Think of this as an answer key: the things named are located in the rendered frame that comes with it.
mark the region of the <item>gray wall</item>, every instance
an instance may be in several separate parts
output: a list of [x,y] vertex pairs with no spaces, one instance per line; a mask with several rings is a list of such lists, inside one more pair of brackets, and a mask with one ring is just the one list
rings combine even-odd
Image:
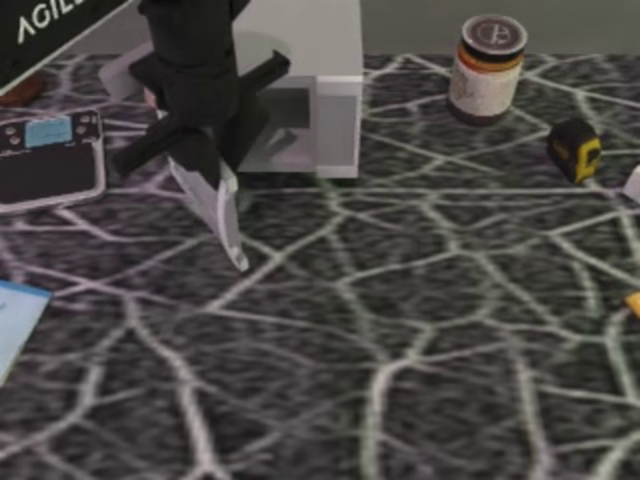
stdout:
[[[361,2],[367,53],[451,53],[463,21],[480,13],[504,13],[520,20],[529,30],[530,52],[640,53],[640,0]],[[120,53],[146,38],[144,19],[134,5],[77,43],[73,51]]]

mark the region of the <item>light blue book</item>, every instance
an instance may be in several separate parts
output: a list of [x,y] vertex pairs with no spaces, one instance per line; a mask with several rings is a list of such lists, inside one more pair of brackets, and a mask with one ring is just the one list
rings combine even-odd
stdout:
[[0,386],[51,297],[46,290],[0,280]]

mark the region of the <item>marble tabletop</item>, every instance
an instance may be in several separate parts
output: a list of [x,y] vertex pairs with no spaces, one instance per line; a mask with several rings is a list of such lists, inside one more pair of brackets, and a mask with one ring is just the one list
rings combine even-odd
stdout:
[[[105,57],[0,119],[96,106]],[[640,478],[640,59],[537,56],[510,117],[444,108],[450,58],[373,56],[356,183],[243,176],[241,276],[165,162],[101,201],[0,219],[0,277],[56,300],[0,389],[3,480]],[[600,130],[597,182],[545,158]]]

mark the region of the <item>display screen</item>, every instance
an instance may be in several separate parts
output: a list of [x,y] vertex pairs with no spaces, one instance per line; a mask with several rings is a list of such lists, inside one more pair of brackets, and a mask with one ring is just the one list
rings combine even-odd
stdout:
[[70,117],[47,118],[27,123],[25,128],[25,146],[27,148],[67,143],[73,138],[73,125]]

